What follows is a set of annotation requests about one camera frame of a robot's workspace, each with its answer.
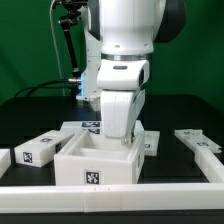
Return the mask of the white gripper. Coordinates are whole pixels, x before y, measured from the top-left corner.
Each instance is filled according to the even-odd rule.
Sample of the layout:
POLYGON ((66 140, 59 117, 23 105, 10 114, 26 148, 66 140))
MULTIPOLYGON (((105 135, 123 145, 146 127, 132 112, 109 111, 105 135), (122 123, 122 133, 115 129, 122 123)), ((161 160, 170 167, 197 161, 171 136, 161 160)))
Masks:
POLYGON ((145 102, 142 86, 148 78, 147 60, 101 61, 97 87, 101 89, 101 119, 107 137, 123 139, 123 145, 133 143, 130 135, 145 102))

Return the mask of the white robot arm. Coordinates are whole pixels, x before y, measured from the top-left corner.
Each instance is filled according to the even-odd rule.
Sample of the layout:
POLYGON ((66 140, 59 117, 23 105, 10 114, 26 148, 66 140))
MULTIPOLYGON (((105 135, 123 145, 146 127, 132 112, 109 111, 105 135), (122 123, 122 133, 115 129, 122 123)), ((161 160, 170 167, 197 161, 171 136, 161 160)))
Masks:
POLYGON ((87 66, 79 98, 101 112, 105 138, 129 144, 145 101, 149 56, 184 28, 185 0, 88 0, 81 18, 87 66))

